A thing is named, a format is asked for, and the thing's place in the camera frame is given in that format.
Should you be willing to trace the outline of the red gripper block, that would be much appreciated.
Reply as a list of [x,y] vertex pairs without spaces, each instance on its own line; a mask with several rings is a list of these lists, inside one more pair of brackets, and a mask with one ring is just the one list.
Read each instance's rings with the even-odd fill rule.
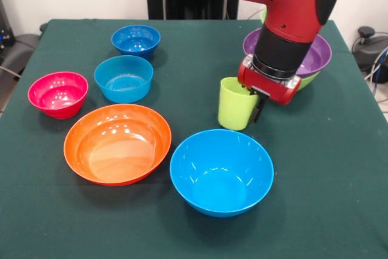
[[259,119],[267,97],[278,104],[286,105],[295,96],[301,85],[301,78],[296,75],[289,79],[276,80],[259,72],[253,66],[252,54],[248,54],[242,60],[237,78],[242,86],[258,94],[258,101],[250,115],[251,123],[256,123]]

